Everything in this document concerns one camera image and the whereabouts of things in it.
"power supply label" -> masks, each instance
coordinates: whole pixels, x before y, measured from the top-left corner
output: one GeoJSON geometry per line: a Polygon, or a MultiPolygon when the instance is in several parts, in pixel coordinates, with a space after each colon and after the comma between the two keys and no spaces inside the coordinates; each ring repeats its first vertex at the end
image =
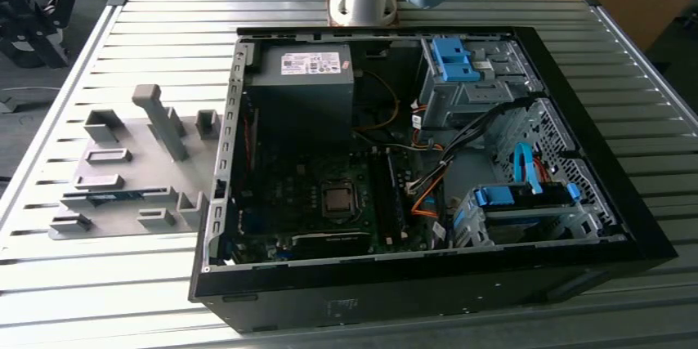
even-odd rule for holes
{"type": "Polygon", "coordinates": [[[345,298],[343,300],[327,301],[327,316],[331,318],[351,318],[357,317],[359,311],[359,299],[345,298]]]}
{"type": "Polygon", "coordinates": [[[339,52],[287,53],[282,56],[282,75],[341,74],[339,52]]]}

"slotted aluminum table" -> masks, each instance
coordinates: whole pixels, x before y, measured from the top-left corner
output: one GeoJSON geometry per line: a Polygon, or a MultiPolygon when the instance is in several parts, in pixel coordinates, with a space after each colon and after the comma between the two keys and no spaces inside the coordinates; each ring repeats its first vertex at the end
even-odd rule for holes
{"type": "Polygon", "coordinates": [[[402,5],[405,25],[529,25],[681,257],[568,302],[383,324],[241,336],[187,300],[195,234],[54,241],[90,110],[158,83],[180,116],[225,107],[241,26],[325,25],[325,0],[111,0],[0,203],[0,346],[698,347],[698,123],[601,7],[584,1],[402,5]]]}

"white label sticker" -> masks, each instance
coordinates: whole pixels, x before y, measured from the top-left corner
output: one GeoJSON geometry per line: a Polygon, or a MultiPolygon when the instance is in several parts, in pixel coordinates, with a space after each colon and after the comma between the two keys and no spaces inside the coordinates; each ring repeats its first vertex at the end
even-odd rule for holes
{"type": "Polygon", "coordinates": [[[112,199],[116,199],[116,195],[91,195],[90,199],[112,200],[112,199]]]}
{"type": "Polygon", "coordinates": [[[418,116],[417,114],[413,115],[413,127],[417,128],[418,130],[422,129],[422,117],[418,116]]]}
{"type": "Polygon", "coordinates": [[[473,66],[474,66],[477,69],[493,69],[493,63],[490,63],[489,60],[485,60],[485,61],[474,61],[474,62],[473,62],[473,66]]]}
{"type": "Polygon", "coordinates": [[[433,225],[434,234],[443,240],[446,239],[446,229],[441,226],[439,222],[435,221],[433,225]]]}
{"type": "Polygon", "coordinates": [[[287,53],[282,75],[341,74],[339,52],[287,53]]]}

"blue plastic latch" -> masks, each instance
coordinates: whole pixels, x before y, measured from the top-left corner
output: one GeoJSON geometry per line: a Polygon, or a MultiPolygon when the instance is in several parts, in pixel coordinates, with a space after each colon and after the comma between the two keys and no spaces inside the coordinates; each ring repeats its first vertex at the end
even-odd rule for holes
{"type": "Polygon", "coordinates": [[[568,192],[570,192],[573,200],[580,202],[580,199],[582,199],[582,192],[580,191],[580,187],[577,187],[576,183],[570,183],[568,185],[568,192]]]}
{"type": "Polygon", "coordinates": [[[487,197],[487,203],[491,206],[502,204],[514,204],[514,195],[511,194],[510,187],[487,187],[482,189],[487,197]]]}
{"type": "Polygon", "coordinates": [[[434,57],[439,63],[442,79],[446,82],[477,82],[481,73],[470,64],[470,52],[462,45],[459,38],[435,38],[433,40],[434,57]]]}
{"type": "Polygon", "coordinates": [[[478,206],[487,206],[487,198],[485,197],[482,190],[475,191],[475,199],[478,199],[478,206]]]}
{"type": "Polygon", "coordinates": [[[277,256],[285,259],[291,259],[294,257],[294,254],[289,250],[279,250],[277,251],[277,256]]]}
{"type": "Polygon", "coordinates": [[[465,212],[465,210],[461,210],[461,212],[458,213],[457,220],[454,221],[454,228],[458,228],[458,224],[461,224],[461,221],[463,220],[465,217],[466,217],[466,212],[465,212]]]}

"motherboard chip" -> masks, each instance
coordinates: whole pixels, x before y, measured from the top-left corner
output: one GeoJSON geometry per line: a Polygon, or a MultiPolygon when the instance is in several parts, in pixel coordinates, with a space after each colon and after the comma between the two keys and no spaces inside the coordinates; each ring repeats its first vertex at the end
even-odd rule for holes
{"type": "Polygon", "coordinates": [[[326,209],[329,212],[351,212],[351,190],[342,188],[339,190],[326,191],[326,209]]]}
{"type": "Polygon", "coordinates": [[[355,215],[355,188],[351,181],[329,181],[322,185],[323,217],[351,218],[355,215]]]}

